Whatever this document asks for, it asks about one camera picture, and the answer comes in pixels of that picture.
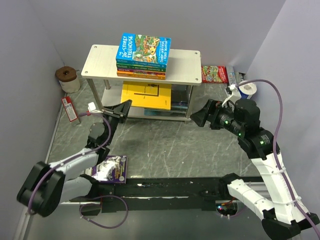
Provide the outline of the yellow book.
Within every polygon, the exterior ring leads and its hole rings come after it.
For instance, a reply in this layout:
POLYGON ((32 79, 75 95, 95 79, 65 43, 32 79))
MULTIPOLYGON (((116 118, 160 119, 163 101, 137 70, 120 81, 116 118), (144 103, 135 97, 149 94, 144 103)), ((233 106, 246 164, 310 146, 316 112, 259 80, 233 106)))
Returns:
POLYGON ((120 102, 132 100, 133 107, 170 110, 171 84, 124 81, 120 102))

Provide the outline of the dark Wuthering Heights book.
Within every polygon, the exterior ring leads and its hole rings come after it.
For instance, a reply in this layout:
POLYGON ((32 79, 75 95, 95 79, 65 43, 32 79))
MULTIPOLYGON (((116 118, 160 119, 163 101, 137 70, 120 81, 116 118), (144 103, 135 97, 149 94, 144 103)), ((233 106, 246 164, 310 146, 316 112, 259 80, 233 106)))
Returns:
POLYGON ((189 103, 189 87, 187 85, 173 84, 171 86, 171 104, 187 105, 189 103))

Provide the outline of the Charlie Chocolate Factory book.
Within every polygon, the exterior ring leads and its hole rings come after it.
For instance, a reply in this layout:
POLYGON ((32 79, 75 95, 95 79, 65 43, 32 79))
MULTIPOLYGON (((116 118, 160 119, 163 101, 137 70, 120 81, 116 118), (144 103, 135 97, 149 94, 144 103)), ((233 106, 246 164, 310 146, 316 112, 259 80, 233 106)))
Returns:
POLYGON ((165 76, 165 72, 159 72, 159 71, 145 71, 145 70, 117 70, 117 73, 126 73, 126 74, 145 74, 145 75, 160 75, 165 76))

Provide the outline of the orange Treehouse book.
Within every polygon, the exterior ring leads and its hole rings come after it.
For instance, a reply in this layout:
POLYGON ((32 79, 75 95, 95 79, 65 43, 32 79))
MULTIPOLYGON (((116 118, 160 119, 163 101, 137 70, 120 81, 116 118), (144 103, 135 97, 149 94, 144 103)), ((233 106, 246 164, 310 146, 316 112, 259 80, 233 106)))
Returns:
POLYGON ((128 77, 128 78, 141 78, 141 79, 152 79, 152 80, 165 80, 165 75, 152 75, 152 74, 142 74, 142 73, 132 73, 132 72, 122 72, 118 71, 118 77, 128 77))

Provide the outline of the green 104-Storey Treehouse book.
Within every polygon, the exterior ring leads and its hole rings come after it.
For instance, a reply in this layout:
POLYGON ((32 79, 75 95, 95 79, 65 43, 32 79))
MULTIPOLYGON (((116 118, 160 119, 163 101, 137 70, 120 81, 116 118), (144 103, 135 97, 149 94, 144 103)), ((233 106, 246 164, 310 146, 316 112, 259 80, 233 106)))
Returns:
POLYGON ((116 63, 116 67, 120 69, 131 69, 131 70, 142 70, 142 71, 152 71, 152 72, 166 72, 166 68, 154 67, 154 66, 144 66, 144 65, 132 65, 124 63, 116 63))

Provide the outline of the blue 26-Storey Treehouse book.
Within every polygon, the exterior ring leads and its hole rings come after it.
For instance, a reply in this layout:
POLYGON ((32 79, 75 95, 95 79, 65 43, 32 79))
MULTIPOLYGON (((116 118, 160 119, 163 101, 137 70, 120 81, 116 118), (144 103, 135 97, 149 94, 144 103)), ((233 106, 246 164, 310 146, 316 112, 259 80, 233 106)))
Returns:
POLYGON ((165 69, 172 39, 169 37, 123 33, 115 60, 118 64, 165 69))

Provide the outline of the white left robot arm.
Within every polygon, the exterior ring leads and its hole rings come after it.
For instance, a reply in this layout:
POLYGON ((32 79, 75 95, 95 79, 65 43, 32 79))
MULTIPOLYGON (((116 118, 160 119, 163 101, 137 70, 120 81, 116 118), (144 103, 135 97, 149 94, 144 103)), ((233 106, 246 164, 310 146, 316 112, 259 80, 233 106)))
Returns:
POLYGON ((93 102, 88 104, 88 110, 80 116, 95 116, 102 121, 90 127, 85 147, 56 162, 37 162, 18 191, 16 200, 27 207, 30 215, 47 217, 63 202, 77 197, 93 201, 98 197, 99 182, 83 172, 107 158, 118 124, 126 121, 131 105, 130 99, 100 110, 93 102))

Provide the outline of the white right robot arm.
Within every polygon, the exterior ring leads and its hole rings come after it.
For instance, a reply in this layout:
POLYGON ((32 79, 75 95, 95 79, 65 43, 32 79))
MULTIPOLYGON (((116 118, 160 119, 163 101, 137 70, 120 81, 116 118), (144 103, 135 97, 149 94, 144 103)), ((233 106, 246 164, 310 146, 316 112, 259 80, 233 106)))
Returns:
POLYGON ((210 99, 190 118, 199 127, 209 122, 212 130, 225 129, 237 136, 240 148, 262 177, 269 198, 253 190, 235 173, 219 180, 219 195, 226 200, 234 197, 254 212, 270 239, 289 240, 303 230, 315 228, 320 219, 303 205, 295 191, 274 135, 260 126, 260 113, 250 99, 226 104, 210 99))

